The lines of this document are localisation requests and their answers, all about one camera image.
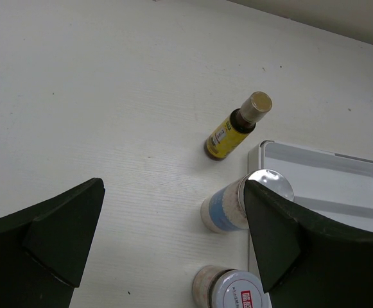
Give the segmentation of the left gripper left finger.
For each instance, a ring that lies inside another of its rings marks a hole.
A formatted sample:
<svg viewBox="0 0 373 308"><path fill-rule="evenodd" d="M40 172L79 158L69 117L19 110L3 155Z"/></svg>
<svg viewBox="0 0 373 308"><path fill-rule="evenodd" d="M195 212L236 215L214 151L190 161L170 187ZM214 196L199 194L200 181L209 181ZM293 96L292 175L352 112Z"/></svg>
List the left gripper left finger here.
<svg viewBox="0 0 373 308"><path fill-rule="evenodd" d="M0 218L0 307L69 307L105 196L92 178Z"/></svg>

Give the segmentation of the blue label shaker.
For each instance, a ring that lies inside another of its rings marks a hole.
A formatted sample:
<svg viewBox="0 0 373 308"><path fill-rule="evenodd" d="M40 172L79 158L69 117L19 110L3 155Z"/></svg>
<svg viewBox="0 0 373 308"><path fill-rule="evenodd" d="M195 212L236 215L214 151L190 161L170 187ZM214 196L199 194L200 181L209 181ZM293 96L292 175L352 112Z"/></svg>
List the blue label shaker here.
<svg viewBox="0 0 373 308"><path fill-rule="evenodd" d="M227 233L248 229L244 188L249 180L259 182L287 200L294 200L291 184L279 172L272 169L251 172L203 201L200 216L203 224L209 230L216 233Z"/></svg>

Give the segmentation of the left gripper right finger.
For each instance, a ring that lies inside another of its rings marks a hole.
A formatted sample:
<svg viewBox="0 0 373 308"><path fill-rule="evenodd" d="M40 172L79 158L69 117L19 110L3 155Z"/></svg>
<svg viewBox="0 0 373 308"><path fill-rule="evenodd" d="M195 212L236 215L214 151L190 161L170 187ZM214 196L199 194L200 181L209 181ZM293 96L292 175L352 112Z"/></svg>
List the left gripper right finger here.
<svg viewBox="0 0 373 308"><path fill-rule="evenodd" d="M248 225L273 307L373 307L373 232L245 184Z"/></svg>

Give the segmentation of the white lid jar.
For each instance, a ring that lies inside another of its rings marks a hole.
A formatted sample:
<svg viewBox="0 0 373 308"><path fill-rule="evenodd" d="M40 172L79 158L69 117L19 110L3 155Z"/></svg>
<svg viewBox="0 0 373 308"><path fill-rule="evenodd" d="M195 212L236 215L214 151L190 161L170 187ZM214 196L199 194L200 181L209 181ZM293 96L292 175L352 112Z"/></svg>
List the white lid jar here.
<svg viewBox="0 0 373 308"><path fill-rule="evenodd" d="M253 273L222 266L204 266L192 284L192 296L198 307L244 308L269 307L260 279Z"/></svg>

